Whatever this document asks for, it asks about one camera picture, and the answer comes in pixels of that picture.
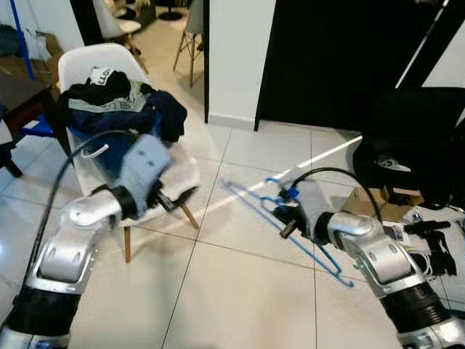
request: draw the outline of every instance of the black bag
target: black bag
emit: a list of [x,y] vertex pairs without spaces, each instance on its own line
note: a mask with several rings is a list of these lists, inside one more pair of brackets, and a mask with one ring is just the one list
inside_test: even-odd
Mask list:
[[[354,152],[355,173],[372,188],[420,190],[428,204],[465,206],[465,89],[427,87],[396,90],[373,101],[363,141]],[[410,172],[387,169],[394,159]]]

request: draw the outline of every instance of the floor tile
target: floor tile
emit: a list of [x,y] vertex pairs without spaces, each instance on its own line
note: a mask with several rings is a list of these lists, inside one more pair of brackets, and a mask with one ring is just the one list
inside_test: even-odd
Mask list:
[[[21,198],[37,204],[45,204],[53,182],[66,160],[60,144],[54,141],[25,171],[3,192],[5,196]],[[73,167],[69,167],[55,196],[54,207],[61,208],[67,202],[81,196]]]
[[317,348],[401,348],[396,329],[366,283],[354,288],[315,271]]
[[315,348],[313,271],[197,243],[165,349]]
[[19,291],[19,284],[0,276],[0,324],[7,318],[11,309],[13,309],[12,301]]
[[[23,282],[44,209],[44,206],[0,196],[0,275],[10,281]],[[56,231],[59,214],[60,211],[52,210],[42,243]]]
[[[205,159],[197,159],[197,161],[201,171],[201,185],[189,199],[187,206],[194,214],[198,224],[201,224],[217,176],[219,162]],[[170,214],[163,213],[152,220],[140,223],[139,226],[185,238],[196,238],[198,233],[181,209]]]
[[[222,164],[198,240],[312,268],[312,259],[290,240],[283,240],[275,227],[224,187],[224,181],[249,187],[274,174],[251,167]],[[277,196],[278,189],[276,184],[268,183],[256,193]],[[245,198],[259,205],[254,198]],[[294,234],[294,237],[312,249],[312,244],[299,234]]]
[[447,295],[444,290],[444,286],[441,281],[442,276],[438,276],[435,278],[428,278],[429,285],[433,289],[434,292],[440,297],[447,299]]
[[450,304],[449,304],[449,301],[447,299],[440,298],[440,301],[441,301],[442,305],[444,305],[444,308],[450,309]]
[[133,230],[129,264],[120,253],[121,232],[99,244],[70,349],[161,347],[194,241]]
[[[166,8],[161,7],[161,11],[166,11]],[[173,71],[174,59],[186,20],[187,17],[176,23],[156,20],[138,33],[135,41],[142,50],[141,58],[149,71],[152,87],[170,92],[191,112],[192,109],[203,110],[204,59],[203,53],[195,59],[192,87],[190,87],[190,58],[187,50],[179,55],[176,70]]]
[[185,135],[181,137],[180,142],[194,156],[220,161],[231,130],[205,124],[200,117],[203,116],[187,117]]
[[[24,171],[45,149],[53,142],[52,138],[26,136],[16,144],[12,150],[12,160],[22,171]],[[0,193],[15,178],[7,171],[6,168],[0,169]]]
[[262,121],[258,132],[234,129],[223,161],[281,172],[310,158],[310,131]]
[[449,301],[450,309],[463,311],[465,313],[465,303],[454,302],[452,300]]
[[[357,132],[352,131],[325,131],[321,129],[312,128],[312,158],[319,156],[326,151],[329,151],[338,145],[356,138],[359,135]],[[337,151],[325,158],[315,161],[312,168],[318,167],[337,167],[353,172],[352,167],[352,154],[357,149],[360,142],[351,144],[348,148]],[[346,176],[345,174],[335,172],[317,173],[315,179],[325,180],[327,182],[334,182],[339,184],[356,185],[356,182]]]

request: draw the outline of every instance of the white chair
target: white chair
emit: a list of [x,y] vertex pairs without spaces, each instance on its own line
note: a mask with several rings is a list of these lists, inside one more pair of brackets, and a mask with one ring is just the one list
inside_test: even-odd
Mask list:
[[[200,35],[202,38],[200,42],[195,40],[197,35]],[[194,0],[192,2],[189,10],[189,18],[182,32],[181,42],[179,43],[179,49],[177,50],[173,66],[173,71],[175,71],[179,55],[182,51],[187,49],[190,56],[190,87],[193,86],[194,61],[199,54],[203,52],[203,50],[200,50],[196,54],[195,44],[203,44],[203,1],[201,0]]]
[[[140,23],[134,20],[120,20],[115,18],[105,0],[94,0],[94,8],[103,38],[107,40],[123,38],[124,43],[127,44],[132,54],[139,57],[141,55],[141,51],[134,44],[132,34],[141,28]],[[142,66],[144,71],[148,73],[148,70],[141,59],[138,59],[138,63]]]
[[[142,81],[147,84],[147,76],[137,64],[134,57],[119,44],[98,44],[67,51],[58,62],[58,77],[60,80],[60,91],[64,92],[73,84],[83,84],[89,76],[93,67],[108,67],[117,71],[123,71],[129,79]],[[76,149],[83,140],[68,130],[68,138],[71,150]],[[162,174],[163,191],[171,195],[179,195],[188,188],[198,186],[200,182],[200,172],[195,159],[189,156],[179,143],[175,143],[169,149],[174,161],[173,164]],[[105,181],[100,176],[97,165],[89,159],[80,156],[75,157],[74,167],[76,176],[83,195],[88,196],[95,188],[98,188]],[[185,178],[179,178],[179,173],[185,173]],[[181,206],[188,220],[195,229],[198,223],[187,208]],[[138,221],[125,219],[121,221],[120,227],[124,227],[124,249],[126,263],[131,261],[131,226],[142,221],[153,219],[164,213],[164,209],[158,205],[155,209],[150,209],[145,216]]]

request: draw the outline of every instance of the white tile floor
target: white tile floor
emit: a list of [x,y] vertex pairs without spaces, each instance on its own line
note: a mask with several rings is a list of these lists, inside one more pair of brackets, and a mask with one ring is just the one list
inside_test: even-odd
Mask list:
[[[201,227],[194,230],[178,213],[141,224],[133,230],[128,265],[121,231],[106,235],[70,348],[399,348],[395,328],[347,257],[335,254],[344,275],[354,278],[353,289],[315,270],[312,260],[231,200],[222,185],[223,180],[253,185],[357,134],[266,121],[258,133],[204,124],[203,63],[192,89],[186,60],[179,72],[171,71],[180,30],[181,23],[159,20],[137,41],[153,85],[170,91],[189,110],[182,143],[201,167],[201,187],[190,200]],[[350,151],[313,166],[349,168]],[[64,155],[54,140],[27,137],[13,158],[25,176],[14,180],[0,169],[0,320],[22,280],[57,173],[52,164]],[[339,208],[353,182],[337,175],[318,179],[328,202]],[[266,185],[260,192],[275,194],[275,188]],[[70,170],[47,235],[56,226],[58,209],[78,195]]]

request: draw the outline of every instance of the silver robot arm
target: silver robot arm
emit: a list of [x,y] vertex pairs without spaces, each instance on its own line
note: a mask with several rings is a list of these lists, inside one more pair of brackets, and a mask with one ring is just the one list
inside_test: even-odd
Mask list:
[[102,235],[121,219],[108,190],[64,208],[57,232],[45,243],[0,336],[0,348],[66,348],[70,326],[89,280]]
[[[397,329],[406,349],[465,348],[465,326],[452,317],[404,247],[384,233],[378,220],[349,213],[331,213],[318,185],[302,180],[292,192],[291,183],[303,171],[295,169],[281,181],[281,196],[294,206],[293,225],[300,221],[302,236],[319,245],[332,244],[355,260],[373,293]],[[283,230],[287,237],[291,229]]]
[[177,178],[189,167],[191,180],[176,188],[188,184],[187,193],[193,192],[195,187],[191,185],[196,183],[198,172],[196,163],[178,153],[179,150],[173,153],[173,159],[159,140],[143,135],[125,154],[120,177],[113,188],[103,188],[66,205],[56,233],[44,244],[13,302],[13,310],[0,333],[1,349],[68,346],[70,326],[92,272],[96,245],[103,234],[117,227],[122,219],[140,218],[155,202],[168,210],[179,206],[179,199],[174,203],[162,194],[162,173],[168,172],[168,177]]

